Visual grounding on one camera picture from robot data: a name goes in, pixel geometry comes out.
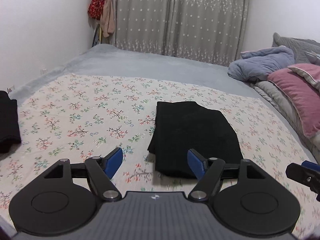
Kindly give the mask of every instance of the electrical outlet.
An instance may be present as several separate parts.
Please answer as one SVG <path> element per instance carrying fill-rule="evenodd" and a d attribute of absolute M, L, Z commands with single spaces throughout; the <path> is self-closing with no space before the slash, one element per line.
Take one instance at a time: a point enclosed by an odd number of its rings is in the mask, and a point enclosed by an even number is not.
<path fill-rule="evenodd" d="M 41 75 L 44 75 L 44 74 L 47 74 L 47 69 L 46 68 L 43 68 L 43 69 L 40 69 L 40 74 Z"/>
<path fill-rule="evenodd" d="M 8 94 L 11 93 L 14 90 L 14 86 L 7 88 Z"/>

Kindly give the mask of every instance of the wall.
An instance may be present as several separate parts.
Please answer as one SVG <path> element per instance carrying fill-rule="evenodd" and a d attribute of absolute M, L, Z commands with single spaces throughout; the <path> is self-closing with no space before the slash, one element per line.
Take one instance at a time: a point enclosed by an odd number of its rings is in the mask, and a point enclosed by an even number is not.
<path fill-rule="evenodd" d="M 320 42 L 320 0 L 249 0 L 242 51 L 271 47 L 274 32 Z"/>
<path fill-rule="evenodd" d="M 24 85 L 40 70 L 91 47 L 91 0 L 0 0 L 0 90 Z"/>

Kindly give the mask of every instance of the folded black cloth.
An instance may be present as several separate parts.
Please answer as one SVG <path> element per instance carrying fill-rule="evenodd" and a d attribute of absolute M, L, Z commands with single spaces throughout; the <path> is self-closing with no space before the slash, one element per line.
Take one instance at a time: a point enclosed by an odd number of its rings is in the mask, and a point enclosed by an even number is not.
<path fill-rule="evenodd" d="M 203 157 L 240 163 L 237 135 L 224 115 L 196 102 L 158 102 L 156 129 L 148 151 L 156 155 L 156 171 L 182 178 L 195 178 L 187 152 L 195 149 Z"/>
<path fill-rule="evenodd" d="M 13 144 L 19 143 L 17 100 L 11 100 L 7 92 L 0 91 L 0 154 L 9 152 Z"/>

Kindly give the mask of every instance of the curtain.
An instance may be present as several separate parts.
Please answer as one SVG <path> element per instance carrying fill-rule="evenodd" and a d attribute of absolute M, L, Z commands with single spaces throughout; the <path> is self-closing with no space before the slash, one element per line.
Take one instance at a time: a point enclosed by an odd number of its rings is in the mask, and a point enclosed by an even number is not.
<path fill-rule="evenodd" d="M 248 0 L 113 0 L 120 49 L 228 66 L 243 43 Z"/>

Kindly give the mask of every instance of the floral bed sheet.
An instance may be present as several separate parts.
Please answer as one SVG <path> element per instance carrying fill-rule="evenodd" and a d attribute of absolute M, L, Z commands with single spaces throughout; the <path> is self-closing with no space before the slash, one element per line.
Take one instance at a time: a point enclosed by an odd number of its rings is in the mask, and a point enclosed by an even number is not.
<path fill-rule="evenodd" d="M 244 158 L 253 160 L 299 200 L 294 234 L 302 238 L 317 226 L 316 195 L 286 178 L 291 162 L 308 160 L 278 117 L 259 99 L 192 84 L 112 76 L 67 74 L 50 82 L 19 107 L 21 146 L 0 161 L 0 215 L 26 184 L 61 158 L 71 163 L 123 150 L 123 164 L 112 181 L 122 195 L 134 191 L 190 192 L 195 180 L 168 178 L 154 171 L 147 151 L 154 132 L 157 101 L 196 101 L 220 110 L 236 131 Z M 86 181 L 77 184 L 87 187 Z M 226 181 L 228 187 L 235 181 Z"/>

